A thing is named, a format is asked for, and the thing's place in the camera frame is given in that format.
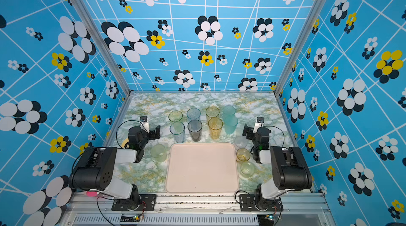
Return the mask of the short amber glass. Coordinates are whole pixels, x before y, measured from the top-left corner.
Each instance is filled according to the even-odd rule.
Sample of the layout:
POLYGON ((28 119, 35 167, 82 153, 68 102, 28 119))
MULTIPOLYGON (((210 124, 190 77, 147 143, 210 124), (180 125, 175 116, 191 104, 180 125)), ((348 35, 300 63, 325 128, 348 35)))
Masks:
POLYGON ((245 148, 239 148, 236 152, 236 157, 238 161, 247 162, 251 158, 251 153, 245 148))

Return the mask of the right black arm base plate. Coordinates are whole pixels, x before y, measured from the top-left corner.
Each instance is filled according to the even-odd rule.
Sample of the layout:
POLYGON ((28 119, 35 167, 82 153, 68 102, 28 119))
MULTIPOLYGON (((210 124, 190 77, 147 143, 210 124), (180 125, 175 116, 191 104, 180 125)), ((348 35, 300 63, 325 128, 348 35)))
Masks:
POLYGON ((242 212, 281 212, 281 199, 267 200, 254 194, 239 194, 238 202, 242 212))

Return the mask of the short pale green glass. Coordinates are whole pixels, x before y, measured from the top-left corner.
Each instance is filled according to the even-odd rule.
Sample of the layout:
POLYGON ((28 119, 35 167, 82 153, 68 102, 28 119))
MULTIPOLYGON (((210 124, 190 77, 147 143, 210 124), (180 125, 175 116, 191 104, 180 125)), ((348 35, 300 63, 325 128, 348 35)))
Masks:
POLYGON ((249 178, 255 174, 255 165, 251 162, 243 162, 240 167, 241 175, 249 178))

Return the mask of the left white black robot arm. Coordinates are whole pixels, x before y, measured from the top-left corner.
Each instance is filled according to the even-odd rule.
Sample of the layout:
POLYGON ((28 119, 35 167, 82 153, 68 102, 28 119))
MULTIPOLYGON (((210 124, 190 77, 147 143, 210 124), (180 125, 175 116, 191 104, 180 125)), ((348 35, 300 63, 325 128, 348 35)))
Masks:
POLYGON ((153 211, 155 194, 139 194, 135 184, 114 175, 115 165, 139 163, 144 148, 151 140, 160 138, 160 128, 147 132, 141 126, 129 129, 129 142, 124 148, 89 147, 73 165, 70 186, 83 191, 98 191, 113 198, 112 211, 153 211))

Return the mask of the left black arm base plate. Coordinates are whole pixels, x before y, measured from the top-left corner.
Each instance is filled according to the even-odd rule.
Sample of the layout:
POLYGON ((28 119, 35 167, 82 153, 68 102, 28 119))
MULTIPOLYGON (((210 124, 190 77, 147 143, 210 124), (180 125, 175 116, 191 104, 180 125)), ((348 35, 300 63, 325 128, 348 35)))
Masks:
POLYGON ((112 211, 153 211, 156 204, 156 194, 139 194, 125 200, 114 199, 112 211))

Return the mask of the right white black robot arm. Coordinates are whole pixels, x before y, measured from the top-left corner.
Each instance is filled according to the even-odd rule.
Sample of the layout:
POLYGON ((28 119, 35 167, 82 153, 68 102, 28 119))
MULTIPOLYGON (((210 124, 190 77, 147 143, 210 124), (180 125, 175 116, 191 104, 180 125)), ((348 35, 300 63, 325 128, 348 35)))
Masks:
POLYGON ((300 148, 269 145, 269 128, 244 126, 242 135, 253 143, 253 159, 271 165, 272 179, 259 184, 253 195, 243 195, 241 204, 251 199, 255 210, 283 211, 281 196, 290 191, 310 190, 313 179, 300 148))

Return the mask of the short light green glass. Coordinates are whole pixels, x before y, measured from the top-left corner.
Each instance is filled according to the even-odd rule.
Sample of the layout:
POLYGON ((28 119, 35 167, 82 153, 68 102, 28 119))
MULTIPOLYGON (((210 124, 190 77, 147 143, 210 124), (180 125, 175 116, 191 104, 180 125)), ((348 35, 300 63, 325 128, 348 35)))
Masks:
POLYGON ((151 157, 161 163, 167 159, 167 150, 164 145, 156 144, 151 148, 151 157))

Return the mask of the short clear glass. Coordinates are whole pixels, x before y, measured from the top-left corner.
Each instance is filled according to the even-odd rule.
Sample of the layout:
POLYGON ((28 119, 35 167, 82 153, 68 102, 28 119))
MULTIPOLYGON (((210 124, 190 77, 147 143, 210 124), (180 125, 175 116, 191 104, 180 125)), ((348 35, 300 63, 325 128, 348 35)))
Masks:
POLYGON ((234 140, 234 145, 237 149, 246 148, 248 145, 248 139, 245 136, 238 136, 234 140))

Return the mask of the tall green glass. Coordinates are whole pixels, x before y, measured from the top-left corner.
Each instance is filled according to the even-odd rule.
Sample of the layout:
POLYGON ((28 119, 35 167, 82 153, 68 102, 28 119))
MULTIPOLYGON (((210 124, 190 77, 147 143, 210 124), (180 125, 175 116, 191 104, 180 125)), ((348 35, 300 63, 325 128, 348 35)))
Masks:
POLYGON ((173 123, 180 122, 183 119, 183 113, 179 110, 174 110, 169 114, 168 119, 173 123))

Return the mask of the tall teal front glass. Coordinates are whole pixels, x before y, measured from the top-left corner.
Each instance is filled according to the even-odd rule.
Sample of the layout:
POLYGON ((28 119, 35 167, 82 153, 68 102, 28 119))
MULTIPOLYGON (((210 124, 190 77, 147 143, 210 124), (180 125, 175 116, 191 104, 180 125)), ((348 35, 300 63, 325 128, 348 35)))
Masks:
POLYGON ((236 127, 238 125, 238 119, 235 117, 235 115, 228 115, 224 119, 224 128, 226 134, 233 134, 236 130, 236 127))

